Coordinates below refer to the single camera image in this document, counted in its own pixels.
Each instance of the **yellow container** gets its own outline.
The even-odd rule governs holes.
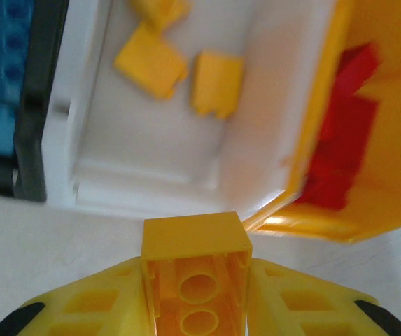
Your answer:
[[[330,211],[308,204],[289,204],[280,209],[275,206],[280,202],[275,200],[244,222],[249,231],[356,242],[401,227],[401,0],[384,0],[381,6],[377,0],[355,0],[347,32],[348,6],[341,2],[311,93],[288,190],[304,179],[325,108],[323,102],[329,97],[330,74],[338,58],[335,55],[373,41],[382,63],[358,95],[373,98],[380,105],[363,168],[345,209]],[[339,39],[346,39],[343,48]]]

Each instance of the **plastic box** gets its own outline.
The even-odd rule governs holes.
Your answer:
[[[221,122],[189,107],[191,77],[162,103],[113,68],[139,22],[125,1],[73,0],[43,135],[48,204],[132,218],[237,210],[244,219],[279,195],[292,200],[306,169],[292,183],[298,139],[307,162],[332,80],[332,69],[316,77],[318,65],[337,62],[344,24],[333,17],[347,6],[194,2],[165,38],[190,60],[205,48],[247,56],[241,109]],[[323,97],[311,103],[318,82],[314,97]],[[305,135],[309,109],[315,126]]]
[[[362,169],[341,211],[266,207],[249,230],[356,242],[401,227],[401,1],[356,0],[345,48],[374,41],[381,66],[358,94],[380,102]]]

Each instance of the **yellow tile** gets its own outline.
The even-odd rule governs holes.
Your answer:
[[[141,260],[158,336],[243,336],[251,251],[235,213],[146,220]]]
[[[184,56],[144,23],[120,51],[114,65],[156,99],[171,99],[177,82],[188,75]]]
[[[158,32],[188,16],[191,3],[186,0],[129,0],[138,15]]]
[[[244,59],[203,51],[195,65],[192,106],[201,116],[215,111],[228,118],[237,109],[244,76]]]

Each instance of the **white storage box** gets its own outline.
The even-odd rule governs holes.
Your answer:
[[[199,0],[165,34],[189,60],[246,56],[228,121],[190,108],[191,76],[155,101],[113,68],[138,25],[125,0],[70,0],[43,161],[48,204],[132,218],[238,211],[286,188],[335,0]]]

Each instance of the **black plastic frame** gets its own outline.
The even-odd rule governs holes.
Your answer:
[[[16,198],[46,201],[41,139],[69,0],[35,0],[20,108],[15,127]]]
[[[35,0],[20,107],[15,158],[0,158],[0,195],[46,201],[41,139],[69,0]]]

